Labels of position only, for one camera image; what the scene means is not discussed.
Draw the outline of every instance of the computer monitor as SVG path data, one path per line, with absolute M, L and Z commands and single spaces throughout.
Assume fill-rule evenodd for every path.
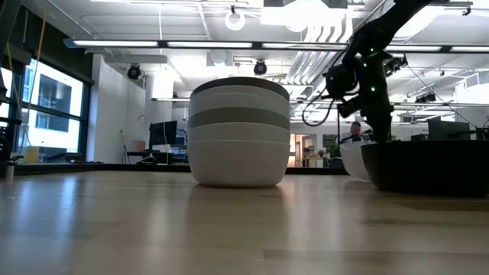
M 150 125 L 150 150 L 154 145 L 174 144 L 176 140 L 176 121 Z
M 428 137 L 431 141 L 470 140 L 469 123 L 452 121 L 428 121 Z

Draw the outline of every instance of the person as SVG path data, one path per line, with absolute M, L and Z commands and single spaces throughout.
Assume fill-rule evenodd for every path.
M 357 138 L 359 138 L 359 134 L 361 132 L 361 124 L 360 122 L 357 122 L 357 121 L 354 121 L 351 123 L 351 126 L 350 126 L 350 131 L 349 132 L 346 132 L 346 133 L 343 133 L 342 135 L 340 135 L 340 138 L 339 140 L 340 141 L 343 141 L 344 139 L 348 139 L 344 142 L 352 142 L 352 141 L 355 141 Z

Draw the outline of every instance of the white wall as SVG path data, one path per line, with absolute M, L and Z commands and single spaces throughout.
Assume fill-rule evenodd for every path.
M 99 54 L 93 57 L 92 78 L 96 84 L 90 98 L 86 158 L 121 163 L 121 131 L 129 150 L 131 141 L 145 141 L 147 147 L 150 123 L 171 120 L 171 102 L 152 102 L 147 92 L 110 67 Z
M 472 86 L 466 89 L 464 83 L 459 83 L 455 86 L 455 101 L 457 103 L 489 104 L 489 84 Z M 466 122 L 460 117 L 461 115 L 478 127 L 482 127 L 487 118 L 489 118 L 488 107 L 457 108 L 457 113 L 459 115 L 455 115 L 456 121 Z
M 184 119 L 189 118 L 188 108 L 173 108 L 171 110 L 171 118 L 176 120 L 176 128 L 187 130 L 187 122 Z

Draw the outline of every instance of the yellow cord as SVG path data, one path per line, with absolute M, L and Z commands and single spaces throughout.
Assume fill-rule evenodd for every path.
M 36 67 L 34 69 L 34 79 L 36 78 L 36 75 L 37 75 L 37 67 L 39 66 L 39 61 L 40 61 L 40 52 L 42 51 L 42 48 L 43 48 L 44 30 L 46 29 L 46 20 L 47 20 L 48 9 L 49 9 L 49 0 L 46 0 L 46 4 L 44 5 L 43 26 L 40 30 L 39 49 L 37 49 L 37 62 L 36 62 Z M 28 122 L 24 124 L 24 132 L 22 133 L 21 148 L 19 149 L 19 152 L 18 152 L 19 155 L 22 154 L 22 149 L 24 148 L 24 138 L 26 136 L 27 126 L 29 125 L 29 114 L 31 112 L 32 95 L 34 94 L 32 91 L 33 88 L 34 87 L 31 87 L 31 94 L 29 95 L 29 105 L 28 105 L 28 115 L 27 115 Z

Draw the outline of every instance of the black bowl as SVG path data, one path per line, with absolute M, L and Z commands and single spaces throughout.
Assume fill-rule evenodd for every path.
M 361 147 L 365 168 L 383 191 L 487 196 L 489 141 L 396 141 Z

